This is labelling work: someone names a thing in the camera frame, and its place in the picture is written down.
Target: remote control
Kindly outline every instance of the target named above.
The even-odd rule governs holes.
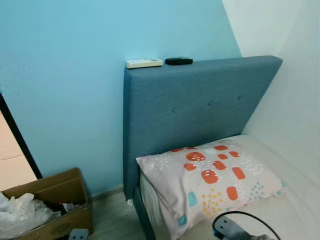
[[[223,236],[228,240],[250,240],[253,237],[226,216],[219,217],[214,224],[214,228],[218,231],[218,236]]]
[[[88,229],[74,228],[72,229],[68,240],[87,240],[88,236]]]
[[[165,63],[168,65],[184,65],[184,64],[192,64],[194,62],[193,59],[182,56],[182,57],[172,57],[172,58],[167,58],[165,60]]]
[[[146,58],[138,60],[127,60],[125,66],[127,69],[148,68],[162,66],[163,62],[159,58]]]

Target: blue headboard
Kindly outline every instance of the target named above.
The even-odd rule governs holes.
[[[135,160],[239,135],[282,64],[274,56],[126,69],[123,185],[139,186]]]

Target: electrical cord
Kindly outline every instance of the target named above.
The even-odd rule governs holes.
[[[247,216],[249,216],[249,217],[252,217],[252,218],[258,220],[260,223],[264,224],[268,229],[270,229],[270,231],[278,238],[278,240],[281,240],[281,238],[278,236],[278,234],[276,233],[276,231],[273,230],[272,227],[270,227],[266,222],[264,222],[263,220],[261,220],[261,219],[258,218],[257,216],[254,216],[254,215],[252,215],[252,214],[250,214],[250,213],[247,213],[247,212],[244,212],[244,211],[227,211],[227,212],[224,212],[224,213],[220,214],[219,216],[217,216],[217,217],[215,218],[215,220],[213,221],[213,223],[212,223],[212,228],[213,228],[213,230],[214,230],[216,233],[218,233],[218,235],[219,235],[219,234],[221,235],[221,233],[215,228],[215,223],[216,223],[216,221],[217,221],[220,217],[225,216],[225,215],[230,215],[230,214],[242,214],[242,215],[247,215]]]

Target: pillow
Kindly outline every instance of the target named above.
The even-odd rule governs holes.
[[[281,195],[285,184],[236,140],[138,157],[159,198],[171,239],[226,211]]]

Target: tiled floor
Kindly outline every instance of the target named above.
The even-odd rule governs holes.
[[[0,112],[0,191],[36,180],[4,116]]]
[[[89,240],[146,240],[135,207],[127,205],[123,192],[91,206],[94,233]]]

